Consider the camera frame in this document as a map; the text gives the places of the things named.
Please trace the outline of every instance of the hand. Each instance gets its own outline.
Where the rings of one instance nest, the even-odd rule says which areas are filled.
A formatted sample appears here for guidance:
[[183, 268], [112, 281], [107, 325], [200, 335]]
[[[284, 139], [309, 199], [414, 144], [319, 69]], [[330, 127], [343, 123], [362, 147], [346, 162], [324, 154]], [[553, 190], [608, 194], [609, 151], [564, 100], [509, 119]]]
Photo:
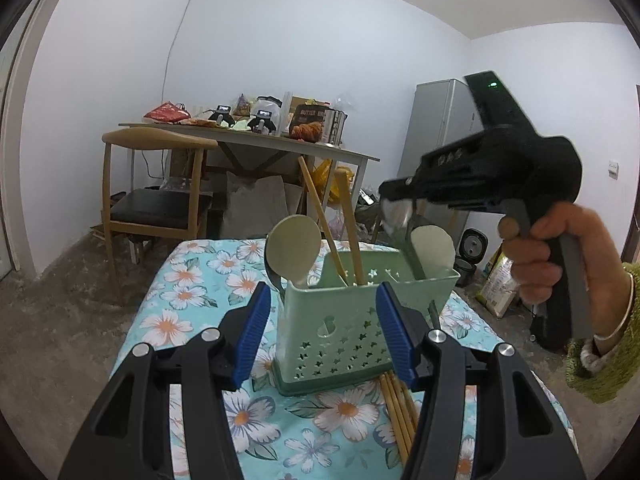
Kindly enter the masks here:
[[[561, 267], [548, 261], [550, 250], [543, 240], [562, 233], [577, 236], [584, 255], [593, 331], [608, 336], [616, 329], [626, 312], [631, 280], [595, 211], [561, 202], [533, 225], [529, 238], [519, 237], [517, 222], [508, 217], [500, 220], [498, 232], [505, 240], [502, 245], [505, 256], [513, 261], [511, 275], [520, 283], [520, 297], [533, 304], [548, 300], [552, 287], [562, 276]], [[614, 346], [620, 338], [615, 339], [605, 342], [600, 350], [609, 351], [606, 347]]]

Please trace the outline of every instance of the red plastic bag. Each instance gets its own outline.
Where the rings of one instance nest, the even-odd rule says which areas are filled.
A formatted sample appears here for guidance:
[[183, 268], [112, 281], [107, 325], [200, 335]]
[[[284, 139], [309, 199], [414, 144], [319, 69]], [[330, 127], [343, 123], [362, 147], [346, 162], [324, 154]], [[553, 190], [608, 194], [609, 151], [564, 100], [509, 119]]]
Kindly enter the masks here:
[[190, 113], [184, 109], [183, 104], [174, 105], [169, 101], [162, 103], [158, 108], [154, 108], [145, 117], [159, 123], [177, 123], [183, 119], [191, 119]]

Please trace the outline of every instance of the refrigerator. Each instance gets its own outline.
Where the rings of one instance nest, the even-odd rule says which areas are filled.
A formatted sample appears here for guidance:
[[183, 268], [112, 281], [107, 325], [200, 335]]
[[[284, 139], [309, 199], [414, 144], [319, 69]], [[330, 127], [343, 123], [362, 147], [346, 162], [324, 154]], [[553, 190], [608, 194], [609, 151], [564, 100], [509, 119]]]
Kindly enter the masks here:
[[[449, 79], [419, 84], [415, 89], [398, 178], [413, 176], [425, 153], [481, 130], [482, 121], [465, 83]], [[426, 201], [418, 202], [417, 211], [424, 217], [424, 224], [435, 224], [449, 233], [458, 248], [468, 212], [453, 211]]]

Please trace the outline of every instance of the tabletop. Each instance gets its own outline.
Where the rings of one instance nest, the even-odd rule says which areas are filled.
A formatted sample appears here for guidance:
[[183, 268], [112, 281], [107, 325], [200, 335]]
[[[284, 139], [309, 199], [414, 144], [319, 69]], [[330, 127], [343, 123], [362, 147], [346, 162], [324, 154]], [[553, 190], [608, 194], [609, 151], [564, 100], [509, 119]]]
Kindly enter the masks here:
[[[336, 242], [348, 250], [348, 242]], [[360, 244], [361, 250], [393, 250]], [[326, 241], [308, 276], [318, 282]], [[217, 326], [230, 308], [246, 305], [260, 281], [269, 283], [263, 264], [264, 240], [191, 240], [167, 258], [150, 286], [118, 354], [114, 370], [139, 342], [156, 349], [185, 344]], [[283, 397], [274, 387], [278, 297], [271, 290], [271, 315], [251, 378], [225, 392], [229, 429], [246, 480], [398, 480], [398, 446], [377, 381], [328, 392]], [[501, 339], [455, 292], [440, 322], [464, 346], [491, 351]], [[574, 446], [572, 427], [553, 394], [540, 382]], [[412, 394], [418, 411], [422, 394]], [[189, 478], [180, 386], [171, 387], [171, 451], [176, 478]], [[476, 434], [476, 388], [468, 386], [457, 480], [470, 478]]]
[[323, 144], [322, 142], [305, 142], [303, 140], [289, 139], [287, 137], [254, 134], [253, 132], [240, 132], [239, 130], [232, 130], [231, 128], [210, 128], [208, 126], [191, 126], [190, 124], [157, 123], [121, 123], [118, 126], [127, 126], [129, 128], [134, 126], [161, 128], [178, 134], [207, 137], [207, 139], [215, 139], [219, 142], [244, 144], [246, 146], [258, 146], [260, 148], [281, 150], [283, 152], [319, 156], [356, 165], [362, 163], [363, 160], [380, 161], [380, 159], [375, 156], [344, 150], [337, 146]]

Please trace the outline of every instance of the plastic basket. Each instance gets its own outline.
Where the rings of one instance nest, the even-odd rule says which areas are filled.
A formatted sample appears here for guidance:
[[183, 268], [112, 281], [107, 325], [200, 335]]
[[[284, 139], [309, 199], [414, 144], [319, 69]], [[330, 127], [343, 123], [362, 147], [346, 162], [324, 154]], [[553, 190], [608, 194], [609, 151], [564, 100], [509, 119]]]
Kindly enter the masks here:
[[[274, 377], [284, 396], [340, 388], [376, 377], [391, 368], [391, 360], [376, 314], [376, 289], [390, 282], [399, 301], [428, 316], [435, 301], [438, 313], [460, 275], [442, 269], [436, 276], [415, 281], [397, 251], [361, 251], [368, 285], [345, 286], [327, 254], [318, 284], [296, 288], [287, 283], [284, 304], [278, 307]], [[351, 253], [341, 251], [348, 276]]]

